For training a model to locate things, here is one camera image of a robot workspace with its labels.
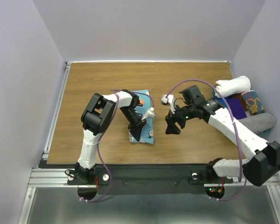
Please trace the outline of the blue polka dot towel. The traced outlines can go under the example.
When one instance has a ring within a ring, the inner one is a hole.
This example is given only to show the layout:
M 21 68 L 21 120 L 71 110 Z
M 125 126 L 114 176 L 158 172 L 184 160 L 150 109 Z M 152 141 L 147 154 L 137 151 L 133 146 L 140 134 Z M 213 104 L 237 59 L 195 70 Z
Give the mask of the blue polka dot towel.
M 153 105 L 149 95 L 148 90 L 137 90 L 136 95 L 139 96 L 140 101 L 143 106 L 137 106 L 135 111 L 138 113 L 138 116 L 142 118 L 145 112 L 150 109 Z M 131 143 L 146 143 L 146 144 L 154 144 L 154 128 L 153 128 L 153 120 L 152 118 L 146 118 L 147 123 L 141 130 L 140 141 L 137 141 L 130 133 L 129 140 Z

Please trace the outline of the yellow and blue cartoon towel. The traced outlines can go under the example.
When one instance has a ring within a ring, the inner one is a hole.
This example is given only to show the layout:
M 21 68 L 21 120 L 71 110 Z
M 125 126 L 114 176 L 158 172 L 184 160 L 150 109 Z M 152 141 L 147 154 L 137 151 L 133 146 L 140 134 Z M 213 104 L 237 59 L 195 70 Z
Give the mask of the yellow and blue cartoon towel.
M 265 113 L 265 108 L 261 103 L 256 91 L 254 90 L 246 91 L 242 93 L 241 96 L 246 104 L 246 107 L 250 115 L 258 115 L 258 114 Z

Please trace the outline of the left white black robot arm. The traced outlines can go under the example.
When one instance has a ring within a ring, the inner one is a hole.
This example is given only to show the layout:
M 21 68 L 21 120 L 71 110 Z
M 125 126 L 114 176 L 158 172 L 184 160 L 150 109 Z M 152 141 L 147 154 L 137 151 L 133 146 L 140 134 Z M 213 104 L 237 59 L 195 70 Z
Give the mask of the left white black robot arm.
M 98 144 L 110 126 L 115 112 L 120 109 L 129 122 L 128 131 L 137 141 L 147 123 L 135 110 L 144 101 L 131 91 L 122 90 L 110 95 L 95 93 L 81 115 L 83 123 L 83 143 L 80 156 L 75 164 L 76 178 L 85 184 L 95 178 L 96 154 Z

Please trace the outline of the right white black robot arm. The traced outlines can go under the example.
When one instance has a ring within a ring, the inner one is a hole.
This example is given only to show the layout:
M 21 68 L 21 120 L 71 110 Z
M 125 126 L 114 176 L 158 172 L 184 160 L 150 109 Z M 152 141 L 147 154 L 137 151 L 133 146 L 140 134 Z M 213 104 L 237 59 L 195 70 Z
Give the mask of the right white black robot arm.
M 239 159 L 217 158 L 209 162 L 205 171 L 208 181 L 237 177 L 245 178 L 259 187 L 280 171 L 280 143 L 268 142 L 254 134 L 216 98 L 206 100 L 196 85 L 180 93 L 185 102 L 182 107 L 175 104 L 175 97 L 171 94 L 165 94 L 161 98 L 161 103 L 170 107 L 165 117 L 166 134 L 180 134 L 188 120 L 202 119 L 238 147 Z

